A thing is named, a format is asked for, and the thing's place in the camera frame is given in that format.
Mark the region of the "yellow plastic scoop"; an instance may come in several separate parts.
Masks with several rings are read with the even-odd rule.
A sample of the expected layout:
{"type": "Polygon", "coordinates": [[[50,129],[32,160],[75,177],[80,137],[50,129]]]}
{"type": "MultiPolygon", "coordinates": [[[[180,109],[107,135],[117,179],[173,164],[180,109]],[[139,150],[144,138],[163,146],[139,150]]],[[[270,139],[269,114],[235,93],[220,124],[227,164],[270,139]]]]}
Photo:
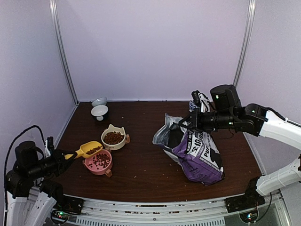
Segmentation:
{"type": "Polygon", "coordinates": [[[77,156],[75,156],[75,155],[73,155],[73,156],[71,156],[71,155],[65,155],[65,159],[67,160],[67,159],[69,159],[71,157],[75,157],[76,159],[79,158],[79,157],[83,157],[83,158],[93,157],[95,154],[97,154],[98,152],[100,152],[102,149],[100,151],[92,154],[92,155],[87,155],[86,152],[88,152],[90,149],[93,149],[93,148],[98,147],[98,146],[100,146],[100,147],[103,148],[102,144],[99,143],[98,141],[87,142],[85,144],[82,144],[80,146],[79,150],[76,151],[77,154],[78,154],[77,156]]]}

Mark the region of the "brown kibble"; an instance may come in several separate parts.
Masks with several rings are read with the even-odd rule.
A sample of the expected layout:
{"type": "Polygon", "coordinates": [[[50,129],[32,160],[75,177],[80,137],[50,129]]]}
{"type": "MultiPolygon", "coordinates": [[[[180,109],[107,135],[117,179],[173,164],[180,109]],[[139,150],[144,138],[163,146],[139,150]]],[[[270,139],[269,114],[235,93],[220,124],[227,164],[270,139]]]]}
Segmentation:
{"type": "Polygon", "coordinates": [[[100,151],[102,149],[102,147],[98,146],[98,147],[95,147],[93,149],[90,149],[88,152],[86,152],[87,155],[92,155],[98,151],[100,151]]]}

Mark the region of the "purple pet food bag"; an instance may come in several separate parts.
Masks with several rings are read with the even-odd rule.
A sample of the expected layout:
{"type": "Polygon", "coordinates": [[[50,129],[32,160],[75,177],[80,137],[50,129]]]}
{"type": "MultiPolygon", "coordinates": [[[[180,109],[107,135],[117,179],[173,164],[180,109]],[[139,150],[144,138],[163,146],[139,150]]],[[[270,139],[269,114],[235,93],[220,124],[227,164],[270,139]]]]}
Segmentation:
{"type": "Polygon", "coordinates": [[[188,180],[205,186],[223,180],[222,158],[213,137],[180,127],[181,119],[165,114],[165,124],[155,133],[152,143],[181,166],[188,180]]]}

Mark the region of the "pink cat-ear pet bowl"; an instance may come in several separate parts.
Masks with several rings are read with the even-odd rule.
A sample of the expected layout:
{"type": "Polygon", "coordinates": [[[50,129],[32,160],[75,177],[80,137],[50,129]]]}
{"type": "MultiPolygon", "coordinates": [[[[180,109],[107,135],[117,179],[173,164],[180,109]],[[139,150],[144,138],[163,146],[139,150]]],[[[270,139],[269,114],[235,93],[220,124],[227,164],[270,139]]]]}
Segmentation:
{"type": "Polygon", "coordinates": [[[113,161],[110,151],[101,150],[98,154],[83,161],[84,166],[94,175],[112,176],[113,161]]]}

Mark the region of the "cream cat-ear pet bowl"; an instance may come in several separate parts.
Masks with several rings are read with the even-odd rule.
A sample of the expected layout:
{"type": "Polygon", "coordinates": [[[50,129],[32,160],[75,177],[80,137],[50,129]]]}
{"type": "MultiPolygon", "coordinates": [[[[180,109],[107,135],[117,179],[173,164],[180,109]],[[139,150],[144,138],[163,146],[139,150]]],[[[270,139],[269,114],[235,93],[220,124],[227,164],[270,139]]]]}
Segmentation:
{"type": "Polygon", "coordinates": [[[126,133],[124,127],[115,127],[112,124],[105,129],[101,135],[101,142],[107,150],[119,150],[125,144],[130,143],[130,136],[126,133]]]}

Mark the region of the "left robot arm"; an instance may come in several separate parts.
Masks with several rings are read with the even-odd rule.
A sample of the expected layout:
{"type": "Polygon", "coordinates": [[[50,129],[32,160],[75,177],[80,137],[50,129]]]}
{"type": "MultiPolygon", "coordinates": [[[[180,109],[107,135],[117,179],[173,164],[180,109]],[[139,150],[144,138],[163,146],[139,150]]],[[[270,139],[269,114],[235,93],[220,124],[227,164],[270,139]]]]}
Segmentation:
{"type": "Polygon", "coordinates": [[[74,162],[61,150],[51,149],[50,155],[38,159],[41,150],[33,141],[25,141],[15,148],[16,162],[5,174],[5,226],[41,226],[48,215],[63,224],[70,215],[81,214],[83,200],[64,195],[63,186],[48,179],[63,174],[74,162]]]}

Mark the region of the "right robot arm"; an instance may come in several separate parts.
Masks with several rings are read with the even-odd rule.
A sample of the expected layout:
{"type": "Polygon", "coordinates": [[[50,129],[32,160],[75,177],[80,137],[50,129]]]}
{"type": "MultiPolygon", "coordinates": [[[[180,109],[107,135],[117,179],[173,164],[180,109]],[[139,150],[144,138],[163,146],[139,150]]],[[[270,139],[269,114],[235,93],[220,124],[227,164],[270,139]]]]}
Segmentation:
{"type": "MultiPolygon", "coordinates": [[[[210,91],[214,102],[211,112],[195,109],[179,121],[179,126],[194,130],[211,132],[219,129],[234,129],[253,136],[261,136],[280,141],[294,148],[301,148],[301,126],[270,107],[258,104],[242,106],[234,85],[219,85],[210,91]]],[[[301,180],[301,159],[296,158],[287,166],[261,176],[255,180],[255,190],[241,197],[241,204],[250,208],[265,196],[280,188],[301,180]]]]}

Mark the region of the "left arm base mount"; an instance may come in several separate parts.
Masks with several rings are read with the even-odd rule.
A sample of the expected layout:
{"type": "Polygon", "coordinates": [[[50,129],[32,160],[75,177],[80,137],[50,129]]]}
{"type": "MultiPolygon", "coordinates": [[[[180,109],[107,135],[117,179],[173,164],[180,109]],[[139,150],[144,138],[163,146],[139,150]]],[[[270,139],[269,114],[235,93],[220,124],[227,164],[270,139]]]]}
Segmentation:
{"type": "Polygon", "coordinates": [[[50,212],[50,219],[54,224],[65,224],[71,216],[80,215],[84,200],[66,196],[64,202],[57,202],[50,212]]]}

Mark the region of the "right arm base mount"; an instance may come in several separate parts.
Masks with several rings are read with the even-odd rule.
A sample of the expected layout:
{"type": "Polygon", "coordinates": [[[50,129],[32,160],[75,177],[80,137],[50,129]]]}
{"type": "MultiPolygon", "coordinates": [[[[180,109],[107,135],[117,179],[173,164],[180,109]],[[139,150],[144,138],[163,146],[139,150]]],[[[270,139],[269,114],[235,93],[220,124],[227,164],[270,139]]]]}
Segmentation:
{"type": "Polygon", "coordinates": [[[241,221],[251,224],[257,221],[259,217],[258,207],[265,204],[265,199],[244,194],[226,198],[225,204],[228,213],[238,212],[241,221]]]}

